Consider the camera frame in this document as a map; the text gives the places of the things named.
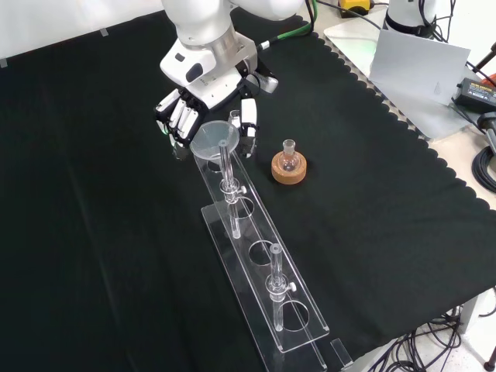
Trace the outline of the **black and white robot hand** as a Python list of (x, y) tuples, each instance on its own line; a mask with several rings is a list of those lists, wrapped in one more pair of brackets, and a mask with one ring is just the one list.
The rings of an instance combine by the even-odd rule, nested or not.
[(236, 33), (234, 41), (192, 47), (176, 40), (160, 69), (177, 87), (155, 108), (156, 122), (183, 159), (205, 117), (241, 97), (241, 112), (257, 112), (246, 78), (257, 68), (255, 43)]

